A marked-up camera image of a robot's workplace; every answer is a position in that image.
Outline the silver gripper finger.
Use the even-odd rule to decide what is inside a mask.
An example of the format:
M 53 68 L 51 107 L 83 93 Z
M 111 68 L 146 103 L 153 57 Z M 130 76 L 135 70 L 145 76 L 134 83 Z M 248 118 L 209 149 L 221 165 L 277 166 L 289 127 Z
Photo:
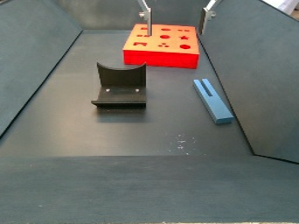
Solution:
M 217 17 L 217 7 L 221 4 L 221 0 L 210 0 L 206 7 L 202 8 L 201 12 L 201 25 L 199 34 L 203 35 L 207 27 L 209 21 Z
M 139 17 L 145 19 L 147 24 L 147 35 L 153 35 L 153 10 L 147 5 L 146 0 L 137 0 L 142 11 L 139 12 Z

